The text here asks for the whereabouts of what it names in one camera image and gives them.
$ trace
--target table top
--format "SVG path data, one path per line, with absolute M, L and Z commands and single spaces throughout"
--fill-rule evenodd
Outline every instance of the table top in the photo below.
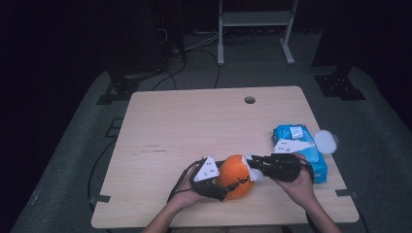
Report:
M 254 104 L 245 102 L 255 98 Z M 132 95 L 91 224 L 95 228 L 145 227 L 166 204 L 183 170 L 201 157 L 217 161 L 233 154 L 273 151 L 272 130 L 318 123 L 297 86 L 136 92 Z M 324 155 L 327 183 L 315 193 L 336 222 L 355 222 L 358 212 L 330 154 Z M 206 199 L 184 209 L 171 227 L 306 223 L 304 211 L 268 178 L 244 198 Z

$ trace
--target gray carpet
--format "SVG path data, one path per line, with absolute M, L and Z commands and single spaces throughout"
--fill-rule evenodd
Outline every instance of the gray carpet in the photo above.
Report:
M 217 88 L 298 85 L 302 88 L 322 129 L 337 135 L 334 154 L 337 166 L 370 232 L 408 232 L 412 228 L 412 134 L 377 90 L 373 80 L 354 68 L 349 76 L 366 100 L 342 101 L 324 97 L 314 75 L 328 74 L 333 67 L 311 68 L 321 34 L 291 36 L 295 65 L 289 66 L 279 46 L 280 35 L 255 36 L 239 47 L 225 47 L 225 65 L 220 68 Z M 204 40 L 187 36 L 186 45 Z M 216 55 L 216 46 L 203 47 Z M 171 59 L 170 72 L 183 65 Z M 150 91 L 167 73 L 141 82 L 138 91 Z M 177 89 L 212 88 L 218 76 L 214 58 L 204 51 L 191 51 L 185 69 L 175 76 Z M 21 213 L 13 232 L 103 232 L 90 225 L 91 196 L 99 194 L 112 155 L 111 145 L 127 109 L 127 101 L 96 105 L 110 79 L 96 78 L 61 138 L 48 168 Z M 173 89 L 166 80 L 156 90 Z M 115 124 L 107 136 L 112 124 Z M 344 232 L 365 232 L 361 220 L 339 224 Z M 312 232 L 307 224 L 290 226 L 293 233 Z M 139 232 L 139 229 L 111 229 Z

